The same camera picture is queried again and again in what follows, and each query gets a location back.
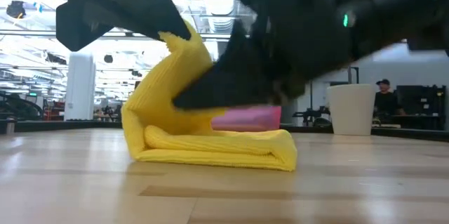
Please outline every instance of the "yellow microfiber cloth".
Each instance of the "yellow microfiber cloth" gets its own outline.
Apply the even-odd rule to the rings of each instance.
[[[131,156],[144,162],[205,164],[293,171],[297,150],[289,132],[214,131],[213,117],[225,110],[183,111],[172,99],[212,67],[201,37],[187,22],[189,41],[160,33],[171,54],[142,80],[123,106]]]

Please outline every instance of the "column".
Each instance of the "column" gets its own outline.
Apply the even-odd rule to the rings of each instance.
[[[92,53],[83,51],[70,53],[65,97],[65,121],[93,118],[95,70]]]

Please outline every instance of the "white wall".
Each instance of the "white wall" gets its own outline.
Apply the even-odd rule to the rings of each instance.
[[[391,87],[397,85],[423,85],[436,84],[449,86],[449,57],[444,51],[410,52],[406,44],[390,46],[372,56],[354,63],[352,66],[360,69],[360,83],[372,84],[381,79],[388,79]],[[313,81],[313,107],[326,105],[326,89],[330,81],[347,81],[346,70],[333,72]],[[298,98],[298,111],[304,111],[310,104],[310,92]],[[449,114],[449,103],[446,101]]]

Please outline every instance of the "desk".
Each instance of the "desk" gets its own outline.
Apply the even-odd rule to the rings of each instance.
[[[445,117],[430,115],[395,115],[392,122],[403,129],[444,130]]]
[[[293,173],[130,159],[120,129],[0,138],[14,224],[449,223],[449,144],[295,133]]]

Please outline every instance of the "man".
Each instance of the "man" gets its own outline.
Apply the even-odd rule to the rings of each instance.
[[[379,92],[376,93],[375,111],[378,114],[388,115],[406,115],[406,112],[398,102],[398,97],[390,92],[390,81],[383,79],[376,83],[379,86]]]

